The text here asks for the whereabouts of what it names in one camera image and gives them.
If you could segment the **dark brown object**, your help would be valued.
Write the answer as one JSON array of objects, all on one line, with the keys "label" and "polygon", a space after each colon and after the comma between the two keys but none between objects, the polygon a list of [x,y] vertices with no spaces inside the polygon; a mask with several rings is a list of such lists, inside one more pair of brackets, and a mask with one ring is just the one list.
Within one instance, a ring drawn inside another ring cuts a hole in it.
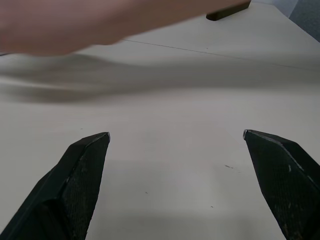
[{"label": "dark brown object", "polygon": [[251,0],[245,0],[241,3],[232,5],[232,6],[228,6],[226,8],[220,9],[216,12],[212,12],[212,13],[208,13],[205,17],[207,20],[210,21],[218,21],[221,20],[223,18],[229,17],[231,15],[234,15],[238,12],[241,12],[243,10],[246,10],[249,8],[251,3]]}]

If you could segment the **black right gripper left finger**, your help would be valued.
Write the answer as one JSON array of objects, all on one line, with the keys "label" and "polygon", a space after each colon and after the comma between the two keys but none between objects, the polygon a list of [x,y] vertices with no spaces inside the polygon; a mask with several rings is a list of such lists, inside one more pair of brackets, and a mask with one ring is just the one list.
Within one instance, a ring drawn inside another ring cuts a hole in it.
[{"label": "black right gripper left finger", "polygon": [[34,186],[0,240],[85,240],[103,176],[110,134],[71,144]]}]

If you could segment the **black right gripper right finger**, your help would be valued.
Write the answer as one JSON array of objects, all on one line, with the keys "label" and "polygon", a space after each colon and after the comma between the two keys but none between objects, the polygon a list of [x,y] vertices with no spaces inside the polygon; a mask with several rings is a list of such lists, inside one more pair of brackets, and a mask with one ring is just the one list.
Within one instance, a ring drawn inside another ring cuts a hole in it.
[{"label": "black right gripper right finger", "polygon": [[261,193],[286,240],[320,240],[320,165],[296,142],[243,132]]}]

